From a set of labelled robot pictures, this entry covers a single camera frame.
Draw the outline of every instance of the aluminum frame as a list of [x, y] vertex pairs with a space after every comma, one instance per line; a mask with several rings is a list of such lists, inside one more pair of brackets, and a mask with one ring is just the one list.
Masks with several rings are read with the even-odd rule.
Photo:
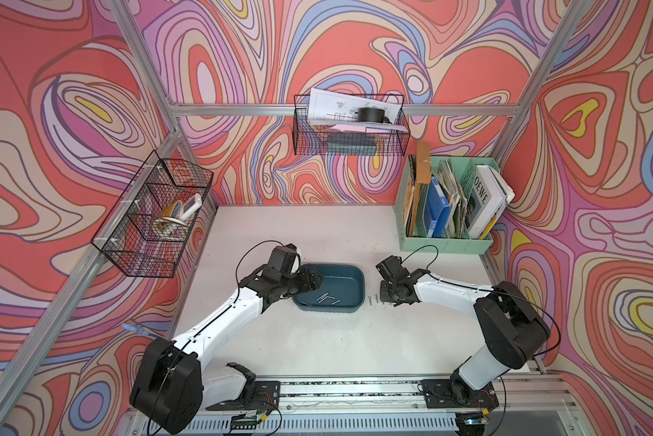
[[[171, 156], [181, 140], [181, 135], [178, 132], [167, 135], [159, 146], [157, 153], [162, 157]], [[110, 235], [118, 225], [127, 209], [127, 206], [121, 206], [121, 204], [128, 204], [135, 198], [154, 166], [148, 165], [140, 171], [137, 180], [130, 185], [130, 189], [123, 196], [121, 203], [117, 205], [110, 219], [102, 227], [100, 232], [102, 237]], [[212, 218], [214, 218], [214, 207], [211, 209], [211, 214]], [[205, 240], [208, 238], [207, 234], [212, 225], [212, 218], [209, 222]], [[199, 261], [200, 256], [196, 256], [193, 261], [193, 271], [197, 268]], [[43, 316], [38, 320], [13, 359], [0, 374], [0, 429], [105, 262], [106, 257], [94, 246], [89, 245], [84, 257], [77, 263], [74, 271], [48, 305]], [[188, 292], [188, 287], [185, 287], [183, 292]]]
[[513, 144], [513, 138], [523, 126], [523, 121], [532, 109], [532, 103], [535, 98], [540, 94], [542, 85], [552, 72], [566, 44], [573, 37], [573, 32], [576, 30], [578, 23], [592, 4], [593, 0], [571, 0], [571, 3], [568, 4], [555, 32], [549, 39], [547, 47], [545, 47], [544, 52], [540, 55], [537, 66], [530, 74], [525, 88], [520, 94], [517, 114], [515, 114], [510, 123], [505, 125], [498, 141], [494, 145], [490, 157], [494, 158], [496, 162], [499, 162], [503, 158]]
[[109, 0], [109, 5], [111, 5], [111, 13], [116, 19], [116, 22], [118, 22], [118, 27], [121, 29], [122, 37], [130, 48], [134, 62], [137, 64], [143, 80], [152, 91], [155, 103], [159, 108], [162, 118], [164, 118], [169, 133], [180, 133], [183, 138], [180, 147], [181, 155], [186, 161], [198, 163], [198, 157], [193, 152], [188, 138], [178, 123], [178, 119], [172, 113], [169, 105], [169, 94], [166, 92], [159, 72], [157, 72], [152, 62], [152, 56], [147, 47], [147, 43], [142, 36], [140, 28], [137, 26], [135, 16], [130, 12], [128, 2], [126, 0]]
[[[192, 103], [176, 103], [171, 105], [172, 113], [177, 117], [292, 117], [295, 108], [306, 108], [307, 105], [262, 105], [262, 104], [221, 104], [200, 105]], [[448, 116], [487, 116], [513, 117], [520, 107], [518, 105], [427, 105], [407, 103], [403, 106], [404, 113], [409, 117], [426, 117], [436, 115]]]

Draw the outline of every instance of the wire basket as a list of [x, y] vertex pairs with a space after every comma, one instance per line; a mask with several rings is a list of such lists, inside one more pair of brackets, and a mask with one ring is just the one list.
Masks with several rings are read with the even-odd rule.
[[[146, 180], [123, 212], [122, 197], [139, 177]], [[204, 201], [212, 182], [211, 171], [182, 159], [159, 159], [153, 152], [104, 220], [117, 209], [114, 219], [120, 220], [118, 224], [110, 234], [101, 235], [102, 223], [92, 243], [127, 276], [174, 277], [200, 210], [184, 222], [158, 214], [177, 201], [186, 203], [195, 194]]]
[[[332, 155], [349, 154], [355, 156], [403, 156], [409, 144], [409, 122], [404, 116], [404, 96], [402, 94], [354, 94], [356, 97], [391, 102], [396, 99], [400, 105], [399, 113], [392, 124], [406, 128], [406, 132], [382, 129], [366, 129], [366, 132], [332, 131], [333, 125], [312, 125], [307, 120], [309, 94], [294, 97], [295, 115], [292, 124], [292, 143], [296, 155]], [[355, 118], [343, 118], [340, 121], [357, 121]]]

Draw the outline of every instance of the swirly wallpaper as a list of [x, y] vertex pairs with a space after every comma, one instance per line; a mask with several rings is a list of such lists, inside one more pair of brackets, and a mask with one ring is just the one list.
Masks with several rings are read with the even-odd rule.
[[[412, 139], [433, 154], [486, 155], [503, 117], [409, 117]], [[201, 165], [215, 172], [218, 203], [394, 204], [400, 156], [296, 156], [292, 117], [186, 117], [182, 128]]]
[[592, 6], [502, 164], [491, 251], [560, 324], [545, 363], [597, 434], [653, 435], [653, 1]]
[[[0, 373], [165, 136], [101, 1], [0, 1]], [[206, 223], [174, 280], [104, 266], [1, 435], [112, 432], [147, 344], [120, 324], [166, 332]]]
[[[292, 103], [313, 87], [415, 103], [512, 103], [563, 1], [149, 0], [133, 7], [174, 102]], [[292, 118], [189, 117], [228, 204], [385, 203], [397, 157], [295, 156]], [[483, 156], [501, 117], [410, 117], [434, 153]]]

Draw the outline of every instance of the paper document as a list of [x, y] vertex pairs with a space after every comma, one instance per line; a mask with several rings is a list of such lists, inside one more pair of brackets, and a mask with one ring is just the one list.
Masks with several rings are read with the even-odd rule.
[[331, 129], [339, 132], [390, 133], [392, 130], [397, 130], [399, 132], [409, 133], [406, 127], [399, 126], [398, 124], [366, 123], [363, 121], [339, 121]]
[[360, 108], [383, 109], [384, 116], [394, 122], [401, 105], [312, 88], [307, 120], [313, 125], [357, 121]]

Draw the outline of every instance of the black cable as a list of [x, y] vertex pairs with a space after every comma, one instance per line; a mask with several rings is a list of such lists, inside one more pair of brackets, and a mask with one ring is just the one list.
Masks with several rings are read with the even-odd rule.
[[244, 257], [246, 257], [247, 254], [251, 253], [251, 250], [253, 250], [253, 249], [255, 249], [256, 247], [260, 246], [262, 243], [266, 243], [266, 242], [275, 242], [275, 243], [279, 243], [281, 246], [284, 245], [284, 244], [283, 244], [282, 242], [280, 242], [280, 241], [277, 241], [277, 240], [274, 240], [274, 239], [267, 239], [267, 240], [265, 240], [265, 241], [261, 241], [261, 242], [259, 242], [258, 244], [256, 244], [255, 246], [253, 246], [251, 249], [249, 249], [249, 251], [247, 251], [246, 253], [244, 253], [244, 256], [242, 256], [241, 259], [239, 259], [239, 263], [237, 264], [237, 267], [236, 267], [236, 269], [234, 270], [234, 278], [235, 278], [236, 281], [237, 281], [237, 296], [234, 298], [234, 301], [232, 302], [232, 304], [235, 304], [235, 303], [237, 302], [237, 300], [239, 300], [239, 265], [241, 265], [241, 261], [244, 260]]
[[[552, 320], [552, 325], [553, 325], [554, 327], [557, 327], [557, 336], [558, 336], [558, 338], [557, 338], [557, 343], [554, 344], [554, 345], [552, 345], [550, 348], [548, 348], [548, 349], [546, 349], [546, 350], [544, 350], [544, 351], [540, 351], [540, 352], [537, 352], [537, 353], [533, 354], [532, 357], [540, 356], [541, 354], [545, 354], [545, 353], [549, 353], [549, 352], [552, 351], [554, 348], [557, 348], [557, 347], [559, 346], [559, 344], [561, 343], [561, 329], [559, 328], [559, 325], [557, 324], [557, 320], [554, 319], [554, 317], [552, 317], [552, 316], [549, 314], [548, 311], [544, 310], [544, 309], [541, 308], [539, 305], [537, 305], [537, 304], [533, 303], [532, 301], [529, 301], [528, 299], [523, 298], [523, 297], [521, 297], [521, 296], [510, 295], [510, 294], [507, 294], [507, 293], [505, 293], [505, 292], [499, 292], [499, 291], [496, 291], [496, 290], [491, 290], [491, 291], [488, 291], [488, 292], [493, 292], [493, 293], [495, 293], [495, 294], [501, 294], [501, 295], [509, 295], [509, 296], [512, 297], [512, 298], [516, 298], [516, 299], [521, 299], [521, 300], [527, 301], [527, 302], [530, 303], [532, 306], [535, 306], [537, 309], [542, 310], [542, 312], [543, 312], [545, 315], [547, 315], [547, 316], [549, 317], [549, 319]], [[550, 328], [550, 329], [549, 329], [549, 335], [551, 335], [551, 334], [552, 334], [552, 329]]]
[[496, 432], [501, 427], [501, 424], [503, 423], [503, 418], [505, 418], [505, 406], [507, 406], [507, 404], [508, 404], [508, 391], [505, 389], [505, 381], [503, 381], [503, 377], [501, 377], [501, 376], [499, 376], [499, 379], [501, 379], [501, 383], [503, 384], [503, 396], [504, 396], [503, 414], [501, 415], [501, 421], [499, 421], [499, 424], [496, 425], [496, 428], [494, 428], [494, 431], [490, 432], [487, 436], [495, 435]]
[[[247, 251], [246, 253], [244, 253], [244, 256], [242, 256], [241, 259], [239, 259], [239, 263], [237, 264], [237, 267], [236, 267], [236, 269], [234, 270], [234, 278], [236, 279], [236, 283], [237, 283], [237, 294], [236, 294], [236, 296], [234, 297], [234, 301], [232, 301], [232, 304], [229, 305], [229, 306], [227, 306], [226, 309], [224, 309], [223, 311], [221, 311], [221, 313], [220, 313], [218, 316], [212, 318], [208, 324], [205, 324], [205, 325], [203, 326], [203, 328], [201, 328], [199, 331], [197, 331], [197, 332], [193, 335], [194, 338], [197, 337], [198, 335], [200, 335], [200, 334], [203, 332], [203, 330], [205, 330], [208, 326], [210, 326], [210, 324], [212, 324], [212, 323], [213, 323], [217, 318], [219, 318], [219, 317], [221, 317], [222, 315], [224, 315], [225, 312], [226, 312], [227, 310], [229, 310], [229, 309], [232, 307], [232, 305], [234, 305], [234, 304], [237, 302], [237, 300], [239, 299], [239, 278], [238, 278], [238, 274], [239, 274], [239, 265], [241, 265], [241, 261], [244, 260], [244, 257], [246, 257], [246, 255], [248, 255], [249, 253], [251, 253], [251, 250], [253, 250], [253, 249], [255, 249], [256, 247], [260, 246], [262, 243], [266, 243], [266, 242], [275, 242], [275, 243], [279, 243], [281, 246], [283, 245], [283, 243], [280, 242], [280, 241], [276, 241], [276, 240], [274, 240], [274, 239], [269, 239], [269, 240], [266, 240], [266, 241], [261, 241], [261, 242], [259, 242], [258, 244], [256, 244], [255, 246], [253, 246], [251, 249], [249, 249], [249, 251]], [[182, 348], [178, 351], [178, 353], [176, 354], [176, 357], [175, 357], [174, 360], [172, 361], [172, 364], [169, 365], [169, 368], [166, 370], [166, 374], [165, 374], [165, 376], [164, 376], [164, 379], [162, 379], [162, 383], [161, 383], [161, 385], [159, 386], [159, 390], [157, 391], [157, 397], [156, 397], [155, 402], [154, 402], [154, 407], [152, 408], [153, 413], [154, 413], [154, 410], [157, 408], [157, 403], [159, 402], [159, 397], [162, 395], [162, 388], [164, 387], [164, 383], [166, 382], [166, 379], [169, 377], [169, 373], [171, 373], [172, 368], [173, 368], [174, 365], [178, 362], [178, 358], [181, 357], [181, 353], [183, 353], [183, 349], [185, 349], [185, 348], [186, 348], [186, 345], [188, 345], [188, 344], [190, 344], [190, 343], [191, 343], [191, 339], [189, 339], [188, 341], [186, 341], [186, 344], [183, 344], [183, 347], [182, 347]], [[150, 425], [151, 425], [151, 423], [152, 423], [152, 417], [150, 416], [149, 419], [147, 420], [147, 436], [155, 436], [159, 431], [162, 430], [162, 426], [160, 425], [159, 428], [158, 428], [154, 433], [150, 433]]]
[[271, 436], [272, 434], [274, 434], [275, 432], [277, 432], [278, 430], [280, 430], [280, 427], [281, 427], [281, 425], [282, 425], [282, 413], [280, 412], [280, 409], [277, 408], [276, 406], [272, 405], [272, 404], [271, 404], [270, 406], [271, 406], [271, 407], [272, 407], [276, 412], [278, 412], [278, 414], [280, 415], [280, 423], [278, 423], [278, 427], [277, 427], [274, 431], [268, 433], [266, 436]]
[[554, 344], [554, 345], [552, 345], [550, 348], [548, 348], [548, 349], [546, 349], [546, 350], [544, 350], [544, 351], [537, 352], [537, 353], [533, 354], [531, 357], [540, 356], [541, 354], [549, 353], [550, 351], [552, 351], [552, 350], [554, 350], [555, 348], [557, 348], [557, 347], [559, 346], [559, 344], [561, 344], [561, 329], [559, 328], [559, 324], [557, 323], [556, 319], [554, 319], [554, 317], [552, 317], [552, 316], [549, 314], [549, 312], [547, 312], [546, 310], [544, 310], [542, 307], [538, 306], [537, 304], [533, 303], [532, 301], [529, 301], [528, 299], [526, 299], [526, 298], [524, 298], [524, 297], [521, 297], [521, 296], [511, 295], [511, 294], [509, 294], [509, 293], [507, 293], [507, 292], [500, 292], [500, 291], [496, 291], [496, 290], [484, 290], [484, 289], [480, 289], [480, 288], [478, 288], [478, 287], [466, 286], [465, 284], [446, 282], [446, 281], [444, 281], [444, 280], [442, 280], [442, 279], [440, 279], [440, 278], [433, 277], [433, 275], [431, 275], [431, 274], [429, 274], [429, 275], [430, 275], [430, 277], [431, 277], [433, 280], [437, 280], [438, 282], [447, 283], [447, 284], [452, 284], [453, 286], [465, 287], [465, 288], [467, 288], [467, 289], [475, 290], [475, 291], [481, 291], [481, 292], [492, 292], [492, 293], [494, 293], [494, 294], [506, 295], [506, 296], [509, 296], [509, 297], [511, 297], [511, 298], [514, 298], [514, 299], [520, 299], [520, 300], [526, 301], [526, 302], [530, 303], [532, 306], [536, 307], [537, 309], [542, 310], [542, 313], [544, 313], [545, 315], [547, 315], [547, 316], [549, 317], [549, 319], [552, 320], [552, 326], [557, 327], [557, 336], [558, 336], [558, 340], [557, 340], [557, 343]]
[[[431, 265], [433, 265], [433, 262], [435, 262], [435, 261], [438, 259], [438, 255], [440, 254], [440, 251], [438, 250], [438, 248], [437, 248], [436, 246], [432, 246], [432, 245], [426, 245], [426, 246], [420, 247], [419, 249], [416, 249], [416, 251], [418, 251], [418, 250], [420, 250], [420, 249], [425, 249], [426, 247], [433, 247], [433, 248], [435, 249], [435, 257], [434, 257], [433, 260], [430, 261], [430, 263], [426, 266], [426, 269], [428, 269], [428, 268], [430, 268]], [[411, 252], [407, 257], [405, 257], [404, 260], [402, 260], [402, 264], [403, 264], [404, 262], [406, 262], [407, 259], [409, 259], [409, 257], [411, 257], [411, 255], [413, 255], [416, 251]]]
[[[162, 379], [162, 383], [159, 385], [159, 390], [157, 391], [157, 397], [154, 400], [154, 407], [152, 407], [152, 413], [154, 413], [154, 410], [157, 408], [157, 403], [159, 402], [159, 397], [162, 395], [162, 388], [164, 387], [164, 383], [166, 382], [166, 379], [169, 376], [169, 373], [172, 371], [172, 368], [174, 365], [177, 363], [178, 358], [181, 356], [181, 353], [183, 353], [183, 349], [186, 348], [186, 345], [191, 343], [191, 339], [187, 340], [185, 344], [181, 347], [181, 349], [176, 353], [176, 357], [174, 357], [174, 360], [172, 361], [172, 364], [169, 365], [169, 367], [166, 370], [166, 374], [164, 378]], [[156, 435], [159, 431], [162, 430], [162, 426], [160, 425], [157, 430], [155, 430], [154, 433], [150, 434], [150, 424], [152, 423], [152, 416], [149, 416], [147, 418], [147, 436], [154, 436]]]
[[[268, 395], [266, 392], [259, 392], [259, 393], [264, 393], [264, 394], [265, 394], [265, 395], [270, 399], [270, 395]], [[267, 402], [267, 401], [261, 401], [261, 400], [244, 400], [243, 403], [261, 403], [261, 404], [265, 404], [266, 406], [270, 406], [270, 407], [272, 407], [273, 410], [275, 410], [276, 412], [278, 412], [278, 414], [280, 415], [280, 423], [278, 423], [278, 427], [277, 427], [274, 431], [268, 433], [268, 434], [265, 435], [265, 436], [271, 436], [272, 434], [274, 434], [274, 433], [276, 433], [278, 430], [280, 430], [280, 427], [282, 426], [282, 412], [280, 412], [280, 409], [277, 408], [274, 404], [269, 403], [269, 402]], [[269, 414], [269, 411], [268, 411], [268, 407], [267, 407], [267, 408], [266, 408], [266, 415], [268, 416], [268, 414]], [[250, 426], [250, 425], [259, 425], [259, 424], [261, 424], [261, 422], [262, 422], [261, 420], [258, 420], [258, 419], [257, 419], [254, 423], [241, 423], [240, 425], [247, 425], [247, 426]]]

